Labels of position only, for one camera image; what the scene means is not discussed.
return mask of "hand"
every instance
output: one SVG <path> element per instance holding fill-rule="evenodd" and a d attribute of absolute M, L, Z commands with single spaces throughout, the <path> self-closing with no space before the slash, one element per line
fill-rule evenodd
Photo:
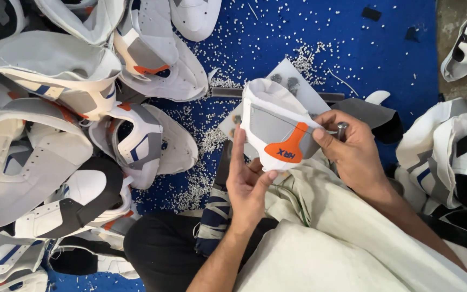
<path fill-rule="evenodd" d="M 336 164 L 341 180 L 349 188 L 367 196 L 372 195 L 376 188 L 389 184 L 379 160 L 374 135 L 366 123 L 335 109 L 317 116 L 315 122 L 329 131 L 337 131 L 339 122 L 349 124 L 345 142 L 324 129 L 313 132 L 313 138 L 322 147 L 324 155 Z"/>
<path fill-rule="evenodd" d="M 244 163 L 246 134 L 239 125 L 233 137 L 230 173 L 226 180 L 226 188 L 234 210 L 230 229 L 253 232 L 264 216 L 264 195 L 278 173 L 276 170 L 264 173 L 259 158 L 246 165 Z"/>

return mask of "blue surface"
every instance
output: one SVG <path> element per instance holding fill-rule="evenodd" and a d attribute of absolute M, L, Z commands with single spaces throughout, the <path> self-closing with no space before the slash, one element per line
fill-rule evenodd
<path fill-rule="evenodd" d="M 256 3 L 252 0 L 249 3 L 256 11 L 258 20 L 250 11 L 247 1 L 237 0 L 234 3 L 233 0 L 223 0 L 223 7 L 216 25 L 216 28 L 222 26 L 221 32 L 214 32 L 213 36 L 197 45 L 189 42 L 189 47 L 197 49 L 198 52 L 199 50 L 206 51 L 205 56 L 201 52 L 198 58 L 207 72 L 215 67 L 225 70 L 231 65 L 235 68 L 235 72 L 231 73 L 230 77 L 236 82 L 243 84 L 245 78 L 250 80 L 265 77 L 285 57 L 285 54 L 289 54 L 290 57 L 295 56 L 293 49 L 302 45 L 295 39 L 302 38 L 303 42 L 315 44 L 315 47 L 317 42 L 324 44 L 331 42 L 332 44 L 333 56 L 329 48 L 315 56 L 314 65 L 320 66 L 324 63 L 317 73 L 318 76 L 324 76 L 324 69 L 334 69 L 335 65 L 339 65 L 341 67 L 337 69 L 339 73 L 335 74 L 349 83 L 360 97 L 368 96 L 375 90 L 389 91 L 391 96 L 382 105 L 399 112 L 405 129 L 412 125 L 415 118 L 437 103 L 435 1 L 412 0 L 407 3 L 397 0 L 374 0 L 367 3 L 349 0 L 305 2 L 258 0 Z M 382 12 L 378 22 L 361 17 L 363 7 L 366 5 Z M 419 29 L 416 33 L 419 43 L 404 39 L 406 30 L 411 26 Z M 291 39 L 284 39 L 284 36 L 290 36 Z M 210 44 L 219 45 L 219 47 L 212 49 Z M 223 54 L 216 57 L 216 61 L 212 60 L 214 51 Z M 348 96 L 350 89 L 346 85 L 337 85 L 337 80 L 330 74 L 325 77 L 327 80 L 324 85 L 315 86 L 317 91 L 344 92 Z M 200 135 L 202 130 L 216 127 L 222 120 L 219 115 L 225 116 L 235 107 L 235 103 L 239 102 L 226 103 L 227 100 L 209 98 L 175 103 L 152 99 L 151 104 L 168 112 L 176 121 L 185 121 L 185 123 L 182 122 L 184 127 L 200 143 L 204 138 Z M 209 118 L 207 115 L 211 113 L 216 116 Z M 384 166 L 396 162 L 394 153 L 396 145 L 379 144 L 378 147 Z M 219 160 L 221 154 L 220 149 L 218 147 L 213 152 L 205 153 L 201 161 L 206 165 L 207 170 L 200 172 L 200 175 L 209 178 L 215 176 L 216 161 Z M 192 172 L 198 173 L 194 169 L 190 170 L 190 173 Z M 152 210 L 177 209 L 175 206 L 183 205 L 203 207 L 206 197 L 198 197 L 188 204 L 174 203 L 178 201 L 178 194 L 188 189 L 186 180 L 188 176 L 189 174 L 183 173 L 158 177 L 149 190 L 135 192 L 133 196 L 142 202 L 139 205 L 139 212 L 143 214 Z M 78 282 L 76 278 L 76 276 L 58 274 L 57 291 L 144 291 L 140 280 L 129 281 L 112 274 L 98 273 L 87 278 L 80 276 Z"/>

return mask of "black trousers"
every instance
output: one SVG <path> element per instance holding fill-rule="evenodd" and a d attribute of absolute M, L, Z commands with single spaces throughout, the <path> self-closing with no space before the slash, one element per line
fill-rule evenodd
<path fill-rule="evenodd" d="M 192 230 L 201 218 L 171 212 L 149 213 L 129 229 L 124 239 L 127 259 L 142 279 L 147 292 L 183 292 L 206 257 L 194 250 Z M 248 261 L 264 233 L 276 228 L 278 221 L 263 218 L 244 252 L 241 266 Z"/>

